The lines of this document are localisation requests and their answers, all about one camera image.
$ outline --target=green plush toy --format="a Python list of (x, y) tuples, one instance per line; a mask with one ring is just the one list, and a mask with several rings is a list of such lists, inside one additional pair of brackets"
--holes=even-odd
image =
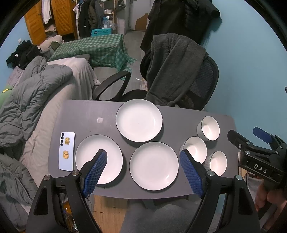
[(12, 86), (6, 85), (3, 91), (0, 93), (0, 108), (2, 107), (6, 98), (11, 95), (11, 91), (12, 91)]

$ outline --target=gold sticker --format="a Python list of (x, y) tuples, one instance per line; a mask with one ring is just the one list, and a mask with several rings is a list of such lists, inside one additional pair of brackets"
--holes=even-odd
[(70, 138), (69, 137), (66, 137), (65, 138), (65, 145), (69, 145), (70, 144)]
[(64, 150), (64, 152), (63, 152), (63, 158), (64, 158), (64, 159), (68, 159), (68, 158), (69, 158), (69, 152), (68, 152), (68, 151)]

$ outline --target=gray floor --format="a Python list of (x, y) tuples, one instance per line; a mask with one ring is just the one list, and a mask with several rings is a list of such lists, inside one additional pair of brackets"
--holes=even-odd
[[(143, 37), (144, 32), (138, 31), (128, 31), (125, 35), (125, 45), (127, 48), (127, 52), (129, 56), (137, 59), (137, 61), (131, 65), (133, 71), (131, 75), (131, 80), (129, 81), (125, 93), (134, 89), (140, 89), (142, 76), (139, 71), (139, 66), (141, 64), (142, 58), (145, 55), (145, 52), (140, 49)], [(94, 71), (100, 82), (103, 82), (111, 75), (117, 73), (117, 70), (115, 68), (109, 67), (97, 67), (94, 69)], [(122, 86), (122, 83), (122, 80), (115, 82), (101, 95), (100, 100), (109, 100), (113, 98), (118, 93), (120, 87)]]

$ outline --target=floor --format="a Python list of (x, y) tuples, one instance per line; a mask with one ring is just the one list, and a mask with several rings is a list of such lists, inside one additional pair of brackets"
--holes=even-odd
[[(142, 76), (140, 74), (139, 67), (141, 64), (141, 60), (145, 55), (145, 52), (140, 49), (140, 45), (144, 37), (144, 33), (145, 32), (128, 31), (125, 35), (125, 45), (127, 48), (127, 52), (129, 56), (137, 59), (137, 61), (131, 65), (133, 71), (131, 75), (131, 80), (129, 81), (125, 93), (134, 89), (140, 89)], [(109, 67), (97, 67), (94, 69), (94, 71), (100, 82), (103, 82), (111, 75), (117, 73), (117, 70), (115, 68)], [(118, 93), (120, 87), (122, 86), (122, 83), (122, 80), (115, 82), (101, 95), (100, 100), (109, 100), (113, 98)]]
[[(144, 32), (129, 31), (125, 35), (125, 45), (128, 54), (136, 58), (137, 61), (131, 65), (133, 71), (131, 80), (126, 88), (126, 92), (140, 89), (142, 76), (139, 71), (139, 66), (145, 53), (140, 49), (141, 41), (144, 36)], [(115, 68), (98, 67), (94, 69), (98, 80), (103, 82), (111, 75), (117, 73)], [(119, 80), (109, 87), (100, 97), (100, 100), (108, 100), (116, 95), (120, 89), (123, 81)], [(95, 195), (95, 205), (93, 216), (101, 228), (103, 233), (119, 233), (125, 213), (127, 211), (127, 199), (102, 197)]]

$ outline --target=plate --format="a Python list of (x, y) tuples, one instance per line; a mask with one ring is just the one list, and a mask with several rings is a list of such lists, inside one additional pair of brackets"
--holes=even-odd
[(108, 161), (101, 174), (98, 185), (113, 181), (121, 172), (123, 166), (122, 152), (114, 140), (104, 135), (86, 137), (78, 146), (75, 161), (80, 170), (87, 161), (91, 161), (99, 149), (107, 152)]
[(120, 133), (135, 142), (153, 139), (161, 130), (162, 115), (153, 103), (134, 99), (125, 102), (116, 115), (116, 125)]
[(174, 150), (161, 142), (149, 142), (135, 150), (129, 170), (133, 180), (147, 190), (161, 190), (177, 176), (179, 161)]

